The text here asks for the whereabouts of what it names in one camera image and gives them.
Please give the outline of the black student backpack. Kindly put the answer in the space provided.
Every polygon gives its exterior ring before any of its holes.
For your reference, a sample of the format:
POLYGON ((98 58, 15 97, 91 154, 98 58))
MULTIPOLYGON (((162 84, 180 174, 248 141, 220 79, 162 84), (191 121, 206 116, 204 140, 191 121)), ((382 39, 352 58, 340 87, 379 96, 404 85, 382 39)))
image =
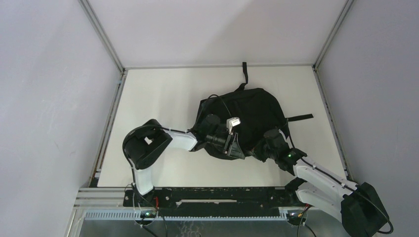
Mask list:
POLYGON ((265 132, 274 128, 280 129, 289 139, 290 122, 312 119, 314 116, 305 114, 285 117, 278 100, 271 93, 263 88, 246 89, 249 83, 246 62, 242 63, 242 70, 245 81, 236 90, 223 95, 213 94, 200 101, 194 125, 210 114, 220 117, 222 123, 229 118, 238 117, 241 123, 234 130, 238 132, 240 147, 246 157, 253 157, 250 151, 265 132))

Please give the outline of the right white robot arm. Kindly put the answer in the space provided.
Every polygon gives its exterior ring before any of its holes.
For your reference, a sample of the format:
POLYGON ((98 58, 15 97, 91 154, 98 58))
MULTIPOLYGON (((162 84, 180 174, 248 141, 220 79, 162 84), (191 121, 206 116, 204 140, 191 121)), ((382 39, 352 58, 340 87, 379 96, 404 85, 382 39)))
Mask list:
POLYGON ((267 131, 250 151, 259 160, 272 159, 295 178, 289 183, 286 201, 316 207, 341 222, 351 237, 388 235, 394 226, 375 188, 332 173, 292 146, 278 129, 267 131))

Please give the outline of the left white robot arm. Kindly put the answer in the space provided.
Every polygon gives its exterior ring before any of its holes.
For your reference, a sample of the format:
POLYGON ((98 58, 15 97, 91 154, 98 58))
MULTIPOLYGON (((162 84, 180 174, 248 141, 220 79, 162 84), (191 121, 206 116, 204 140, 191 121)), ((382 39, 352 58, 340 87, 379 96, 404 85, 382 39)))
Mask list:
POLYGON ((132 169, 137 202, 148 206, 154 201, 151 166, 167 148, 189 152, 205 149, 218 159, 245 159, 238 132, 234 130, 240 123, 238 117, 228 118, 222 123, 220 117, 210 114, 187 131, 162 127, 155 119, 133 129, 124 138, 122 150, 132 169))

